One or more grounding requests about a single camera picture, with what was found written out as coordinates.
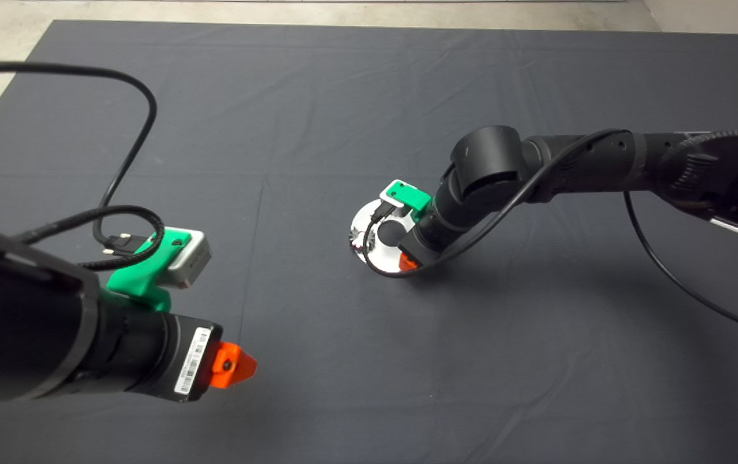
cylindrical joint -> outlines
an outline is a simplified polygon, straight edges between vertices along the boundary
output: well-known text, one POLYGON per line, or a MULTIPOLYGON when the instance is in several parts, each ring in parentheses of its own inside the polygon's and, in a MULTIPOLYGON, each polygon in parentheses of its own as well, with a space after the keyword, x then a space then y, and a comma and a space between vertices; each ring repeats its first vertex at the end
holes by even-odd
POLYGON ((138 306, 124 296, 100 293, 97 335, 79 367, 49 396, 126 391, 160 362, 168 338, 165 314, 138 306))

gray concrete floor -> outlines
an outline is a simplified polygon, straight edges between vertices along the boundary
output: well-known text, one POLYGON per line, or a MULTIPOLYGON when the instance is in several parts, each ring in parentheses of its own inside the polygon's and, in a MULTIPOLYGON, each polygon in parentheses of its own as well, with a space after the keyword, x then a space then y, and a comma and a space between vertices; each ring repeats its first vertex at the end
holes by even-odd
MULTIPOLYGON (((0 59, 26 59, 54 19, 472 29, 661 30, 643 0, 616 3, 200 3, 0 0, 0 59)), ((0 94, 10 76, 0 75, 0 94)))

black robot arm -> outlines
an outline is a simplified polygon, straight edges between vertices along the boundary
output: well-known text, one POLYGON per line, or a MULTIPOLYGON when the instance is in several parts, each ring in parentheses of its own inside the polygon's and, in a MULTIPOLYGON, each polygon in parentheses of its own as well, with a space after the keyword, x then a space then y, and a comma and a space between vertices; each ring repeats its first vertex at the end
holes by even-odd
POLYGON ((646 190, 681 211, 738 232, 738 131, 611 130, 590 143, 579 140, 580 135, 521 140, 507 126, 474 130, 455 145, 427 211, 398 247, 419 267, 433 264, 446 247, 501 211, 551 164, 525 202, 549 202, 560 193, 646 190), (564 150, 571 151, 558 159, 564 150))

dark gray cloth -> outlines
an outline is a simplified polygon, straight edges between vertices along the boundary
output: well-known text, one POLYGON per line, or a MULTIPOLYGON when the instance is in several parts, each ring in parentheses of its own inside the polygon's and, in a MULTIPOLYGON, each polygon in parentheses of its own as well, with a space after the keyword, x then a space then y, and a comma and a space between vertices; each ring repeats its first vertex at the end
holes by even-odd
MULTIPOLYGON (((156 92, 115 203, 207 233, 215 257, 174 312, 260 367, 191 405, 0 403, 0 462, 738 462, 738 325, 661 276, 620 194, 521 206, 412 281, 346 241, 391 179, 433 191, 478 126, 738 129, 738 35, 59 21, 30 58, 156 92)), ((94 206, 144 111, 120 83, 16 77, 0 230, 94 206)), ((636 202, 667 264, 738 313, 738 236, 636 202)), ((89 229, 44 248, 101 256, 89 229)))

black wire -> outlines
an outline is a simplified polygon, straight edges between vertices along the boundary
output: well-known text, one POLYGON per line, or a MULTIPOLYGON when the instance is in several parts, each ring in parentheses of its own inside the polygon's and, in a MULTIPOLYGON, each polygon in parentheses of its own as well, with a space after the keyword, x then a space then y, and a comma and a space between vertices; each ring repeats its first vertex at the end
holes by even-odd
POLYGON ((12 237, 12 240, 20 241, 24 244, 35 244, 48 237, 61 234, 67 230, 76 229, 83 224, 99 220, 110 215, 135 215, 147 220, 154 228, 154 240, 151 246, 142 250, 136 255, 122 256, 122 258, 106 259, 104 261, 78 262, 78 266, 85 267, 92 271, 111 271, 122 267, 128 267, 138 262, 145 261, 151 255, 157 252, 165 235, 165 226, 163 226, 160 217, 148 208, 133 205, 114 205, 105 206, 104 208, 94 208, 83 211, 71 217, 67 217, 56 222, 45 224, 33 230, 28 230, 12 237))
POLYGON ((643 234, 643 230, 641 229, 641 224, 639 221, 637 221, 637 215, 635 215, 635 208, 632 204, 632 197, 629 195, 628 191, 624 192, 624 203, 626 204, 627 213, 629 214, 629 220, 632 223, 632 227, 635 230, 635 235, 637 235, 637 239, 641 242, 643 246, 643 250, 646 251, 646 255, 649 256, 649 259, 652 259, 652 262, 654 262, 655 266, 658 267, 658 269, 661 270, 662 273, 664 273, 665 276, 667 276, 672 283, 675 285, 678 285, 678 288, 681 288, 685 293, 687 293, 689 296, 692 296, 697 300, 697 302, 702 303, 702 305, 707 306, 707 308, 713 309, 713 311, 721 314, 722 316, 726 317, 727 319, 731 320, 732 322, 738 323, 738 314, 733 314, 730 311, 727 311, 727 309, 723 309, 721 306, 716 305, 716 303, 711 302, 701 294, 697 293, 697 291, 687 287, 687 285, 684 285, 684 282, 681 282, 678 280, 678 277, 675 276, 667 267, 666 265, 661 261, 660 258, 655 254, 655 250, 652 249, 652 246, 650 246, 649 241, 646 240, 645 235, 643 234))
POLYGON ((375 266, 374 262, 371 262, 371 259, 369 258, 369 235, 371 234, 372 227, 375 226, 378 222, 383 220, 383 218, 380 219, 372 219, 372 221, 369 221, 369 227, 366 228, 366 232, 363 235, 363 259, 366 261, 366 265, 371 268, 372 271, 375 271, 375 273, 380 274, 381 276, 386 277, 392 277, 392 278, 407 278, 414 276, 418 273, 422 273, 425 270, 431 269, 436 267, 437 265, 441 264, 442 262, 449 261, 451 259, 457 258, 457 256, 462 255, 466 252, 466 250, 469 250, 470 247, 475 246, 479 241, 483 240, 483 237, 485 237, 489 232, 491 232, 502 220, 503 218, 507 217, 507 215, 512 211, 515 206, 518 206, 525 200, 528 196, 530 196, 531 193, 533 193, 533 189, 537 186, 537 184, 545 179, 547 174, 552 171, 554 168, 558 167, 558 165, 562 164, 562 162, 565 162, 567 160, 571 160, 572 156, 578 156, 579 152, 584 149, 588 144, 593 144, 601 139, 604 139, 605 137, 608 137, 613 134, 620 134, 624 132, 629 132, 629 130, 626 129, 604 129, 604 130, 598 130, 598 132, 594 132, 590 135, 584 135, 578 140, 575 140, 572 142, 572 144, 569 144, 557 157, 554 159, 551 159, 548 164, 540 168, 537 173, 535 173, 533 176, 528 179, 528 181, 524 184, 524 186, 521 188, 521 190, 517 191, 515 196, 509 200, 507 205, 505 205, 503 208, 498 211, 497 214, 495 214, 495 217, 492 217, 492 220, 489 221, 489 223, 483 227, 477 234, 472 236, 470 240, 466 241, 463 246, 457 247, 457 249, 449 252, 449 253, 443 253, 442 256, 440 256, 437 261, 431 262, 431 264, 428 264, 427 266, 423 267, 417 267, 410 271, 401 271, 401 273, 388 273, 387 271, 384 271, 383 269, 378 268, 375 266))
MULTIPOLYGON (((121 166, 113 176, 112 181, 106 188, 106 191, 100 199, 99 206, 108 206, 108 203, 113 197, 116 188, 119 187, 119 183, 122 182, 125 173, 128 168, 131 167, 133 159, 136 158, 139 149, 142 148, 142 144, 148 138, 148 133, 151 131, 151 127, 154 124, 154 120, 157 118, 157 100, 154 97, 151 89, 148 88, 142 81, 134 76, 126 73, 121 73, 116 70, 109 70, 108 68, 96 68, 92 66, 77 66, 73 64, 56 64, 56 63, 37 63, 37 62, 18 62, 18 61, 0 61, 0 73, 38 73, 38 74, 62 74, 69 76, 82 76, 82 77, 103 77, 103 79, 115 79, 120 82, 125 82, 134 88, 138 89, 145 96, 148 101, 148 114, 145 116, 145 123, 142 123, 142 129, 139 130, 136 140, 131 145, 128 155, 125 156, 121 166)), ((94 238, 101 244, 106 244, 108 238, 102 233, 102 219, 97 218, 94 220, 93 226, 94 238)))

